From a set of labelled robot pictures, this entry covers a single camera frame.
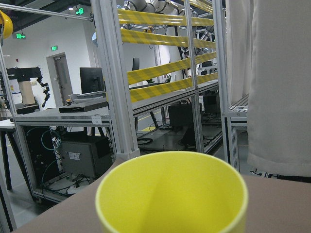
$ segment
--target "green exit sign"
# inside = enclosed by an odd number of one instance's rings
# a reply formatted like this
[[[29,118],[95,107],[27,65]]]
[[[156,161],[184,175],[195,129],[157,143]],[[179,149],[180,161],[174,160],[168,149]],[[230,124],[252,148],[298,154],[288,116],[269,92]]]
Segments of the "green exit sign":
[[[52,50],[52,51],[56,51],[56,50],[58,50],[58,46],[57,46],[57,45],[52,46],[52,47],[51,47],[51,50]]]
[[[25,39],[26,35],[24,34],[20,34],[20,33],[16,33],[16,39]]]
[[[84,10],[83,7],[79,8],[78,11],[76,11],[76,15],[83,15],[84,14]]]

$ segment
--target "metal rack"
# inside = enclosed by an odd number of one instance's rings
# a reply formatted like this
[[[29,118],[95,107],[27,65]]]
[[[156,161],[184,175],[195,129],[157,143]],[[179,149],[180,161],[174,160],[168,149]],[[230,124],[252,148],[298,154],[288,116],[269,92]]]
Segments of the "metal rack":
[[[32,185],[33,194],[37,197],[48,198],[53,201],[62,201],[64,198],[59,197],[56,194],[46,194],[43,196],[42,191],[38,188],[38,185],[35,180],[34,171],[32,168],[31,160],[28,156],[27,142],[25,138],[24,126],[89,126],[89,127],[108,127],[111,129],[111,136],[113,140],[113,151],[115,157],[122,158],[125,160],[134,158],[140,155],[136,131],[134,128],[133,116],[137,117],[146,112],[150,112],[154,109],[158,109],[179,100],[185,98],[191,98],[192,102],[192,112],[193,120],[195,125],[195,141],[196,148],[198,152],[206,152],[208,149],[204,148],[204,143],[202,139],[202,122],[200,118],[200,108],[199,108],[199,94],[207,90],[213,89],[219,85],[220,99],[221,99],[221,110],[222,110],[222,129],[226,133],[227,123],[224,116],[224,111],[227,106],[227,101],[224,99],[224,91],[226,90],[225,82],[225,41],[221,35],[217,37],[217,61],[218,61],[218,71],[219,71],[219,81],[210,81],[207,83],[197,84],[196,72],[195,72],[195,59],[193,51],[193,38],[191,27],[187,28],[188,42],[190,49],[190,61],[192,67],[192,83],[193,87],[175,91],[169,94],[158,96],[155,98],[150,98],[146,100],[141,100],[135,103],[131,103],[130,93],[128,89],[128,80],[124,67],[124,55],[122,53],[122,41],[121,33],[119,30],[119,20],[118,12],[115,7],[115,1],[100,1],[100,0],[91,0],[93,10],[94,10],[94,19],[96,22],[97,29],[97,42],[99,46],[99,57],[101,61],[101,67],[103,68],[103,75],[106,77],[105,83],[107,87],[107,95],[109,99],[109,109],[108,107],[100,108],[97,110],[92,110],[86,113],[62,113],[59,114],[58,109],[51,109],[47,111],[27,114],[23,116],[17,116],[16,109],[14,108],[14,103],[12,95],[10,95],[9,85],[8,85],[8,75],[6,72],[2,50],[0,48],[0,63],[1,68],[4,71],[3,76],[5,80],[5,86],[8,95],[10,105],[12,106],[12,116],[16,124],[16,130],[18,133],[18,138],[20,141],[20,147],[22,150],[24,162],[26,164],[28,178]],[[47,14],[54,15],[59,17],[68,17],[67,14],[45,12],[41,10],[32,9],[31,11],[28,8],[16,8],[12,9],[12,6],[4,6],[6,9],[11,10],[20,10],[25,12],[32,12],[38,14]],[[190,1],[185,0],[185,11],[187,24],[191,25],[190,17]],[[222,15],[222,3],[221,0],[214,1],[214,17],[215,20],[215,31],[216,28],[223,30],[222,26],[217,24],[217,21],[223,23]],[[90,20],[86,17],[73,17],[80,20]],[[102,124],[94,125],[92,122],[91,116],[100,116]],[[221,135],[214,140],[214,144],[221,140]]]

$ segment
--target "sticker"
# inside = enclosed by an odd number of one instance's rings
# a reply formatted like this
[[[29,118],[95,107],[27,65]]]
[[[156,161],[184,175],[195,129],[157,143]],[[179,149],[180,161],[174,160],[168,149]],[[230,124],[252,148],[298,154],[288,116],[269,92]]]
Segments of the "sticker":
[[[69,158],[74,160],[80,160],[80,153],[68,152]]]
[[[102,125],[101,116],[92,116],[92,123],[93,125]]]

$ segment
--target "white curtain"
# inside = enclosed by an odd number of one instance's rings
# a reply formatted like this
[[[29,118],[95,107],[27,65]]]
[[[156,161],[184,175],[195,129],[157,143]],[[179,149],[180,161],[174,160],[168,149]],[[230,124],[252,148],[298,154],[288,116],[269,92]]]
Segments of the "white curtain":
[[[254,0],[226,0],[229,103],[249,93],[252,66]]]
[[[310,0],[255,0],[251,10],[248,163],[273,174],[311,176],[310,9]]]

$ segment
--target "door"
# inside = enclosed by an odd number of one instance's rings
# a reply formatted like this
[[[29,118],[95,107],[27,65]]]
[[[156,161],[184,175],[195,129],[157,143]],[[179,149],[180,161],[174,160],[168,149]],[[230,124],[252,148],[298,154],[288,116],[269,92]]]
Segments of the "door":
[[[70,82],[69,70],[67,66],[67,60],[65,55],[54,57],[54,63],[57,74],[57,81],[60,88],[63,104],[66,104],[66,100],[69,99],[69,95],[72,94],[72,87]]]

